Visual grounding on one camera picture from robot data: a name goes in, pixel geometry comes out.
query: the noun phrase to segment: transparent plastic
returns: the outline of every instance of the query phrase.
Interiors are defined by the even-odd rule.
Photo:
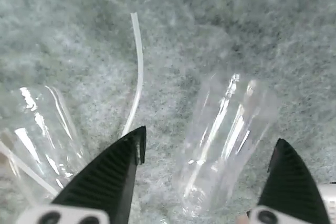
[[[0,166],[31,205],[50,202],[89,160],[60,92],[49,86],[0,94]]]
[[[173,180],[185,213],[225,206],[277,113],[275,94],[258,80],[214,72],[203,81]]]

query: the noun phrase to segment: white plastic rod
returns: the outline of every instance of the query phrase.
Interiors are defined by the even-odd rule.
[[[140,26],[137,13],[131,13],[132,25],[133,25],[133,32],[134,32],[134,39],[135,39],[135,46],[137,48],[137,56],[138,56],[138,82],[136,85],[136,93],[133,100],[132,108],[128,119],[126,121],[124,130],[122,132],[122,137],[125,136],[130,131],[131,124],[133,122],[136,109],[139,105],[139,100],[141,97],[141,91],[143,86],[143,51],[142,51],[142,41],[141,41],[141,33],[140,33]]]
[[[16,156],[3,142],[0,141],[0,152],[4,154],[8,160],[12,161],[20,169],[22,169],[27,175],[29,175],[33,180],[45,188],[52,195],[56,196],[58,194],[57,190],[51,185],[45,182],[40,176],[38,176],[32,169],[30,169],[25,162],[23,162],[18,156]]]

